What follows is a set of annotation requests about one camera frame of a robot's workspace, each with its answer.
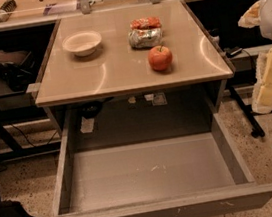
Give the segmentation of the red apple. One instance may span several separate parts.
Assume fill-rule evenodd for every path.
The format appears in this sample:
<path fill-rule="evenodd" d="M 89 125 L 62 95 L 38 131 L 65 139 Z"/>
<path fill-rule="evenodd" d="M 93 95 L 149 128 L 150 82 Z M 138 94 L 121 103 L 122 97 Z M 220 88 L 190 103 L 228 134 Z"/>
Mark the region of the red apple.
<path fill-rule="evenodd" d="M 155 46 L 148 52 L 148 61 L 150 68 L 162 72 L 171 66 L 172 52 L 166 46 Z"/>

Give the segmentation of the beige cabinet with drawer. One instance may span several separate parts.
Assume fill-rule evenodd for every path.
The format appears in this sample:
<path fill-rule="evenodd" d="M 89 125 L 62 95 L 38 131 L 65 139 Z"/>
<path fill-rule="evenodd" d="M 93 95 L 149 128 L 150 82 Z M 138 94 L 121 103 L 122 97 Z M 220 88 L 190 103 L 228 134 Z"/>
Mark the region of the beige cabinet with drawer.
<path fill-rule="evenodd" d="M 149 67 L 148 51 L 129 46 L 130 22 L 157 16 L 164 45 L 173 53 L 171 70 L 159 74 Z M 97 31 L 101 47 L 89 57 L 77 58 L 62 42 L 80 30 Z M 94 11 L 60 20 L 35 103 L 50 107 L 100 97 L 224 80 L 233 69 L 208 40 L 189 10 L 178 0 Z"/>

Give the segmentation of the open grey top drawer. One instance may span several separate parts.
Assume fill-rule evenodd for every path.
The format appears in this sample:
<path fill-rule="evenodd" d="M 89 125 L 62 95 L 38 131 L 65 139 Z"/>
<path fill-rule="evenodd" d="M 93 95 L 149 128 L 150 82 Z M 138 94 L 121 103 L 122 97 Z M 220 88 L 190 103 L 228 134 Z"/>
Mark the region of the open grey top drawer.
<path fill-rule="evenodd" d="M 66 114 L 51 217 L 208 217 L 264 206 L 208 98 L 178 92 L 164 106 L 107 103 L 83 128 Z"/>

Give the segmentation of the small black device on shelf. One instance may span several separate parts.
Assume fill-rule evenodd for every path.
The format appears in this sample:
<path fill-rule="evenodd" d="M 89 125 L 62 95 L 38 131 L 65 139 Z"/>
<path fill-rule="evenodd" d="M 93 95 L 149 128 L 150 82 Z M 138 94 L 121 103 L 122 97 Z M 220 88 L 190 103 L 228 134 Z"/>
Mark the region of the small black device on shelf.
<path fill-rule="evenodd" d="M 242 52 L 242 48 L 240 48 L 240 47 L 234 47 L 232 49 L 226 48 L 225 52 L 226 52 L 226 56 L 228 58 L 233 58 Z"/>

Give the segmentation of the orange snack bag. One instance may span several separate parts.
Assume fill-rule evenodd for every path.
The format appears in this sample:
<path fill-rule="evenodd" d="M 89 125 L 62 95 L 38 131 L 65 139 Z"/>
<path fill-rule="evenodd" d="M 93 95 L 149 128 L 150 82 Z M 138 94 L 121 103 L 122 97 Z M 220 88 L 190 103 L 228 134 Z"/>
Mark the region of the orange snack bag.
<path fill-rule="evenodd" d="M 159 28 L 162 26 L 160 23 L 160 19 L 158 17 L 144 17 L 144 18 L 137 18 L 130 22 L 130 26 L 132 29 L 152 29 L 152 28 Z"/>

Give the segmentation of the white bowl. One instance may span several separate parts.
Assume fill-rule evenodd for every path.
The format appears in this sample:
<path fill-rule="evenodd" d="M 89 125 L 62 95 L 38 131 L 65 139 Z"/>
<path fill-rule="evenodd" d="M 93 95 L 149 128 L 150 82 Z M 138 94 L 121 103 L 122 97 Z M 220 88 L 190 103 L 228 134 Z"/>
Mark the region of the white bowl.
<path fill-rule="evenodd" d="M 73 33 L 62 42 L 63 49 L 78 57 L 94 53 L 102 41 L 102 35 L 97 31 L 80 31 Z"/>

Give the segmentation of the black bag on shelf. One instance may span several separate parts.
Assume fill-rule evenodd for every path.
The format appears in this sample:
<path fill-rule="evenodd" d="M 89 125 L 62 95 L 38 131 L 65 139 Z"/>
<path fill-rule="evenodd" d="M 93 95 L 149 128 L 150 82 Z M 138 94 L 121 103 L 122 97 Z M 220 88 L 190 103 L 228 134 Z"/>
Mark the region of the black bag on shelf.
<path fill-rule="evenodd" d="M 0 79 L 13 91 L 26 90 L 34 82 L 34 56 L 30 51 L 0 50 Z"/>

